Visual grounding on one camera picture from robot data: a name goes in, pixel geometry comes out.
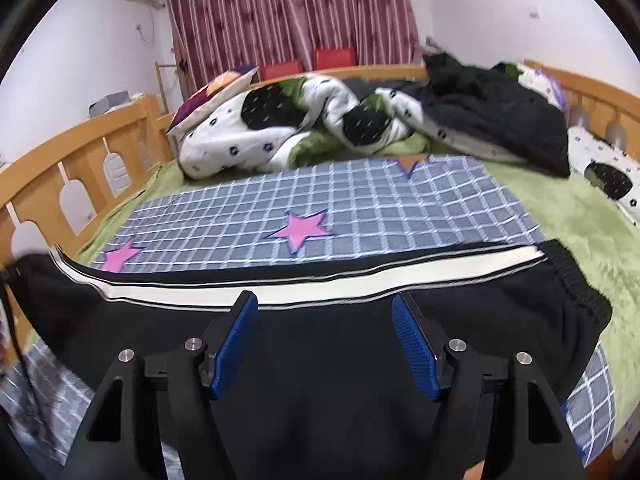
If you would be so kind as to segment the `person's right hand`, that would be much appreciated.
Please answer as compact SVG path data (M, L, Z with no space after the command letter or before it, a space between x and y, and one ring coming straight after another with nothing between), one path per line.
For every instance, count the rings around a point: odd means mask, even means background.
M468 468L463 475L463 480L480 480L482 478L484 466L485 462L484 460L482 460L481 462Z

